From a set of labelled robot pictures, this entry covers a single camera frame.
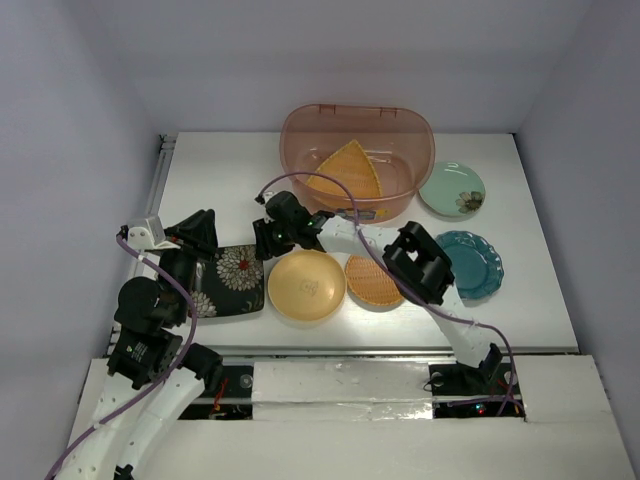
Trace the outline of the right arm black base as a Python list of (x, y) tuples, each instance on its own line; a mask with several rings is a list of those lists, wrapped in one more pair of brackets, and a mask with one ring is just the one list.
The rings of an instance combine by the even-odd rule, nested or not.
[(507, 393), (510, 365), (501, 363), (491, 376), (458, 363), (436, 363), (429, 365), (429, 378), (422, 390), (440, 398), (451, 399), (498, 399)]

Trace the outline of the round woven basket plate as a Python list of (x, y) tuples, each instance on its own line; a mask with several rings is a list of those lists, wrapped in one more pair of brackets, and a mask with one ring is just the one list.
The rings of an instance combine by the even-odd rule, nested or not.
[(364, 303), (391, 307), (404, 299), (393, 280), (369, 258), (351, 255), (344, 271), (349, 289)]

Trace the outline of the black square floral plate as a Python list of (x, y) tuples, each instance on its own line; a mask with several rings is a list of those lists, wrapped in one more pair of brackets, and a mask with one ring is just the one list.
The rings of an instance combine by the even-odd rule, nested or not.
[(191, 296), (199, 318), (261, 311), (265, 274), (256, 245), (220, 247), (211, 261), (198, 261)]

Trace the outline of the yellow round plate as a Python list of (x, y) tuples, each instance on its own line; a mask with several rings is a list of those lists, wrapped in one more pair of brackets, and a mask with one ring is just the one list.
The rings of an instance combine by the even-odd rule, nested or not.
[(298, 250), (271, 269), (267, 292), (284, 317), (300, 322), (322, 321), (342, 305), (347, 290), (342, 266), (332, 256)]

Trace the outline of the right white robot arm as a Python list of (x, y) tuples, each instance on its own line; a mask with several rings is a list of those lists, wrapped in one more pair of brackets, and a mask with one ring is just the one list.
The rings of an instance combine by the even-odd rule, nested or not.
[(310, 213), (289, 191), (262, 193), (265, 208), (253, 222), (257, 256), (283, 256), (294, 248), (348, 254), (374, 261), (412, 303), (427, 308), (456, 359), (453, 379), (482, 392), (497, 378), (503, 356), (479, 323), (459, 319), (451, 311), (461, 305), (452, 261), (420, 224), (401, 228), (360, 225), (328, 211)]

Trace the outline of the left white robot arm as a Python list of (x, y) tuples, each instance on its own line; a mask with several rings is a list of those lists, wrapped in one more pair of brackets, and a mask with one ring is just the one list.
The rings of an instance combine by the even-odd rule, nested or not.
[(221, 356), (172, 328), (197, 325), (191, 291), (197, 264), (213, 259), (215, 213), (199, 210), (165, 228), (158, 216), (131, 220), (118, 245), (154, 270), (120, 289), (120, 333), (89, 426), (51, 467), (50, 479), (139, 479), (172, 425), (200, 395), (221, 383)]

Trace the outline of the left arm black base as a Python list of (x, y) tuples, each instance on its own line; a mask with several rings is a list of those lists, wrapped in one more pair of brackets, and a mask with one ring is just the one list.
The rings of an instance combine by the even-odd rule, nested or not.
[(251, 420), (254, 367), (227, 365), (214, 390), (206, 390), (179, 416), (180, 420)]

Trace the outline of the fan-shaped woven plate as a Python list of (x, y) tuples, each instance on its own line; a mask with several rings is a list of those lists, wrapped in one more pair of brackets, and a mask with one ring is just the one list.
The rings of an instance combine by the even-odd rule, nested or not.
[(355, 198), (380, 198), (382, 187), (373, 163), (357, 140), (330, 155), (316, 169), (344, 184)]

